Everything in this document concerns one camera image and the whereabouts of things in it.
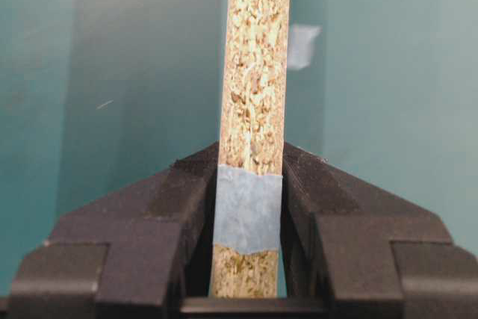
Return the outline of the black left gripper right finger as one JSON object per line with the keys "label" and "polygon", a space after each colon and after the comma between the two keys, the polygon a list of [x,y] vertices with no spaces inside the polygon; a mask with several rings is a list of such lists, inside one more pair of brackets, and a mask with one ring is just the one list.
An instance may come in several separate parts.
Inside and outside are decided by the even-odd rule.
{"label": "black left gripper right finger", "polygon": [[290,144],[283,174],[289,296],[327,318],[477,316],[477,259],[438,215]]}

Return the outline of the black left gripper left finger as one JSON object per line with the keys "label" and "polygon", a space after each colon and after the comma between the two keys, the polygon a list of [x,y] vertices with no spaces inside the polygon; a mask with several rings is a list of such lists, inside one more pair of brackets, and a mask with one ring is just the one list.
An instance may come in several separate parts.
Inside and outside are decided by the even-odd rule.
{"label": "black left gripper left finger", "polygon": [[63,215],[27,254],[12,318],[167,318],[211,275],[217,144]]}

